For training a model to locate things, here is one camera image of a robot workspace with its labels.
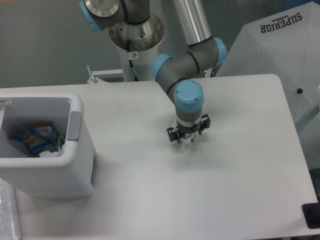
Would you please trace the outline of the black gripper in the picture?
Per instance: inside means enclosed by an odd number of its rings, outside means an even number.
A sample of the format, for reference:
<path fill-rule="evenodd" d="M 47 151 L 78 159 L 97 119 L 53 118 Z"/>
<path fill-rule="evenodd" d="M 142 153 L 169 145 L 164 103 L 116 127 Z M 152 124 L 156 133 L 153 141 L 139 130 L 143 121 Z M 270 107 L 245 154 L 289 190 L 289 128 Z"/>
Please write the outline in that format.
<path fill-rule="evenodd" d="M 180 123 L 178 120 L 176 122 L 176 128 L 169 127 L 166 129 L 170 142 L 176 141 L 177 143 L 180 143 L 182 137 L 195 132 L 198 132 L 198 134 L 201 135 L 202 132 L 205 129 L 210 128 L 211 125 L 211 119 L 208 114 L 204 114 L 197 122 Z"/>

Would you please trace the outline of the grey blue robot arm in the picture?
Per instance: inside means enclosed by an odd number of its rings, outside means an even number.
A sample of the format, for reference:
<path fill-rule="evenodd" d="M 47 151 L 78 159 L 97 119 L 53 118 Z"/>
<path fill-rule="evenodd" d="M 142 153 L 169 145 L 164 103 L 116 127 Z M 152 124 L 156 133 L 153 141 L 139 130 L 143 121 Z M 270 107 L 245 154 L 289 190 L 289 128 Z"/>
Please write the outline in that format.
<path fill-rule="evenodd" d="M 188 50 L 179 57 L 158 52 L 165 35 L 161 19 L 150 11 L 148 0 L 82 0 L 79 7 L 94 31 L 108 30 L 118 48 L 126 82 L 156 81 L 176 112 L 176 127 L 167 129 L 171 142 L 189 139 L 208 129 L 202 113 L 204 93 L 195 78 L 221 64 L 227 56 L 223 41 L 212 36 L 200 0 L 173 3 Z"/>

